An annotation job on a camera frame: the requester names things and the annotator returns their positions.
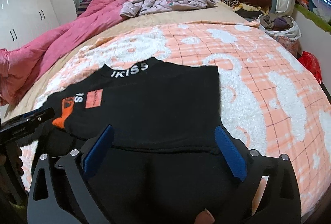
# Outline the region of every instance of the pink comforter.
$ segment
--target pink comforter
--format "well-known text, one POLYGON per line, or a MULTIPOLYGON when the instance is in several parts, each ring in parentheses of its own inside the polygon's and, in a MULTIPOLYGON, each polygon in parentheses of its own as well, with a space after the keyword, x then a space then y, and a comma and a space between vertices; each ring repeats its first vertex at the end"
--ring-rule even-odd
POLYGON ((0 105, 17 104, 52 65, 76 46, 124 20, 128 0, 92 0, 76 20, 50 30, 22 48, 0 49, 0 105))

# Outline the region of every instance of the blue gripper pad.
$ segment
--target blue gripper pad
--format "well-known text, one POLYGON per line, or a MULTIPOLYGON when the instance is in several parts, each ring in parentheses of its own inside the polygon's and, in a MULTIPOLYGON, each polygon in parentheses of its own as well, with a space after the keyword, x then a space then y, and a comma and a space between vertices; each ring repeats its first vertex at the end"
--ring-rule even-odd
POLYGON ((215 128, 215 141, 234 177, 239 178, 243 182, 247 176, 246 162, 220 126, 215 128))
POLYGON ((97 141, 91 147, 90 151, 83 161, 83 178, 88 180, 94 177, 105 158, 108 149, 114 141, 114 129, 108 125, 106 129, 99 135, 97 141))

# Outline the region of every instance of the red plastic bag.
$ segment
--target red plastic bag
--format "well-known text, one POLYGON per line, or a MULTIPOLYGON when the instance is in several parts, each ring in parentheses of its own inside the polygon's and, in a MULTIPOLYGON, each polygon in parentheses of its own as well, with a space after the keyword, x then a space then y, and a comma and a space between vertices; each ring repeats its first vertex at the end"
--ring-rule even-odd
POLYGON ((321 68, 319 67, 317 58, 313 54, 304 51, 298 61, 314 75, 319 84, 322 83, 321 68))

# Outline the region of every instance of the wardrobe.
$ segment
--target wardrobe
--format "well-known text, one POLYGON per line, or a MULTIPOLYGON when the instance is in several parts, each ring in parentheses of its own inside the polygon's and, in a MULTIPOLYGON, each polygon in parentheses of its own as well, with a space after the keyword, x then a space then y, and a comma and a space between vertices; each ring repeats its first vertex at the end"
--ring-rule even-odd
POLYGON ((20 48, 57 26, 51 0, 0 0, 0 48, 20 48))

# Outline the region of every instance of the beige bed sheet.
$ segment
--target beige bed sheet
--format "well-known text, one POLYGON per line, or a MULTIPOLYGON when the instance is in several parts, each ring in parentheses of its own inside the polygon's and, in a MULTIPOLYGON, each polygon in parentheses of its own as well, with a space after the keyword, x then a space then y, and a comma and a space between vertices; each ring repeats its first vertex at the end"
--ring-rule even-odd
POLYGON ((205 10, 191 11, 172 11, 158 14, 143 15, 129 20, 125 20, 118 25, 115 25, 108 30, 98 34, 97 36, 85 41, 73 51, 59 59, 51 69, 49 69, 25 94, 19 104, 14 107, 10 105, 4 115, 4 121, 7 121, 20 114, 32 111, 35 100, 46 90, 48 81, 59 72, 63 66, 75 55, 78 51, 87 45, 94 44, 99 38, 110 38, 112 36, 122 34, 135 28, 156 26, 172 23, 188 23, 188 22, 204 22, 204 21, 222 21, 244 23, 247 22, 244 18, 234 13, 230 7, 218 2, 215 7, 205 10))

